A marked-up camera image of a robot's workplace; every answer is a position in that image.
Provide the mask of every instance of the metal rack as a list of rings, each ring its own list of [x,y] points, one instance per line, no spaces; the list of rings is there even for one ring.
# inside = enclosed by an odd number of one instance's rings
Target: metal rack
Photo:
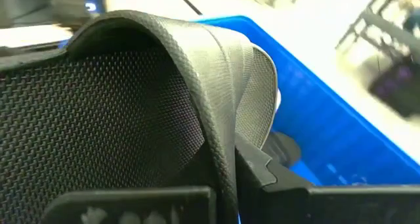
[[[364,11],[360,16],[364,19],[367,26],[378,27],[383,32],[389,34],[393,40],[406,45],[410,49],[411,55],[420,56],[420,39],[417,39],[409,32],[399,28],[388,20],[373,14],[369,10]],[[389,53],[391,46],[382,44],[378,47],[378,49],[387,54]]]
[[[377,2],[378,0],[371,0],[369,2],[369,4],[367,5],[367,10],[374,12],[373,10],[373,5]],[[381,3],[380,7],[377,9],[377,11],[375,11],[374,13],[378,16],[382,16],[384,10],[393,2],[394,0],[384,0],[383,3]],[[373,43],[373,40],[367,36],[366,31],[368,30],[368,25],[364,26],[363,29],[360,32],[356,31],[356,27],[357,25],[359,25],[361,22],[363,21],[363,17],[362,14],[359,15],[359,17],[356,19],[356,21],[354,21],[348,28],[348,30],[346,31],[346,33],[344,34],[344,36],[342,36],[342,38],[340,38],[338,44],[335,46],[336,49],[338,49],[343,42],[349,37],[349,35],[353,34],[354,38],[352,40],[352,43],[355,43],[359,37],[365,39],[366,41],[370,42],[371,44],[373,44],[374,46],[376,46],[377,44]]]

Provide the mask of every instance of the white surface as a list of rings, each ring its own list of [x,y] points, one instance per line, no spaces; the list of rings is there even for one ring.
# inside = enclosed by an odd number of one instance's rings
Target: white surface
[[[129,9],[183,20],[197,16],[183,0],[106,0],[106,6],[109,11]]]
[[[71,32],[54,25],[0,29],[0,46],[22,47],[69,39]]]
[[[282,102],[282,94],[280,93],[280,90],[277,89],[277,95],[276,95],[276,112],[278,108],[280,107],[280,103]]]

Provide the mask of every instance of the blue plastic bin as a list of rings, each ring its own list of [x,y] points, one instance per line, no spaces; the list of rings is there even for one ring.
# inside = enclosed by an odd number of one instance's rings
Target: blue plastic bin
[[[293,137],[302,162],[292,170],[319,185],[420,184],[420,167],[254,21],[200,20],[236,30],[277,67],[282,104],[273,130]]]

